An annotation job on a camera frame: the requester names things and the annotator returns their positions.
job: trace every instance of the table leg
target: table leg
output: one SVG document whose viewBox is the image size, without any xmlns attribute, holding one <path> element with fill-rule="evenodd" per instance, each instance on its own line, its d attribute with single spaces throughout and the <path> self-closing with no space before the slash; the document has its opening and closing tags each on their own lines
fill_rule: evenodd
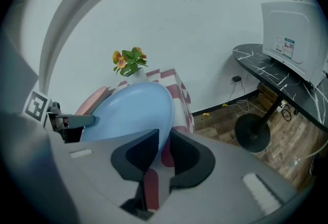
<svg viewBox="0 0 328 224">
<path fill-rule="evenodd" d="M 277 100 L 263 117 L 255 114 L 246 114 L 237 120 L 235 126 L 236 138 L 243 148 L 257 153 L 268 146 L 270 142 L 270 128 L 267 121 L 280 105 L 281 101 L 282 97 L 278 96 Z"/>
</svg>

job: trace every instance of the black marble tabletop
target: black marble tabletop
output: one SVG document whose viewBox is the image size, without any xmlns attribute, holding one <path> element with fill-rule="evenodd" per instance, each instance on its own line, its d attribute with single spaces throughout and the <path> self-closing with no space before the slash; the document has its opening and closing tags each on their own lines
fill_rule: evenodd
<svg viewBox="0 0 328 224">
<path fill-rule="evenodd" d="M 281 64 L 271 61 L 271 57 L 262 53 L 262 45 L 245 44 L 233 49 L 237 62 L 282 96 L 289 104 L 302 113 L 318 128 L 328 133 L 328 79 L 313 88 L 298 74 Z"/>
</svg>

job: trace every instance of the black power adapter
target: black power adapter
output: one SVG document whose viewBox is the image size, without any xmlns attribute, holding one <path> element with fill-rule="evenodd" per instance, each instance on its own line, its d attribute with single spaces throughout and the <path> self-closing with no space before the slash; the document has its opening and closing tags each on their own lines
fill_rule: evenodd
<svg viewBox="0 0 328 224">
<path fill-rule="evenodd" d="M 239 75 L 236 75 L 236 76 L 232 77 L 232 81 L 235 83 L 239 82 L 239 81 L 241 81 L 241 77 Z"/>
</svg>

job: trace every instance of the flower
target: flower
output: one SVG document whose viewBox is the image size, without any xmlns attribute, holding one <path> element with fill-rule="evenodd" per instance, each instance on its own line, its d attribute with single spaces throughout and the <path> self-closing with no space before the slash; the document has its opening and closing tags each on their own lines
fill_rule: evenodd
<svg viewBox="0 0 328 224">
<path fill-rule="evenodd" d="M 141 53 L 141 58 L 147 58 L 147 56 L 142 52 L 140 47 L 136 47 L 137 51 Z"/>
<path fill-rule="evenodd" d="M 121 56 L 119 51 L 115 51 L 113 53 L 113 62 L 117 64 L 118 68 L 124 68 L 127 65 L 126 58 L 124 56 Z"/>
</svg>

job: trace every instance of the round table base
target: round table base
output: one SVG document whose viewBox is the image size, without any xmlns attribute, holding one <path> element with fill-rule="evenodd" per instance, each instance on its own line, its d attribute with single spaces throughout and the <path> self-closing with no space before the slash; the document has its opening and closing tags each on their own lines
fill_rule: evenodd
<svg viewBox="0 0 328 224">
<path fill-rule="evenodd" d="M 263 129 L 255 134 L 251 126 L 259 123 L 261 117 L 255 114 L 241 116 L 236 123 L 235 133 L 239 144 L 250 152 L 257 153 L 264 150 L 270 142 L 270 128 L 265 124 Z"/>
</svg>

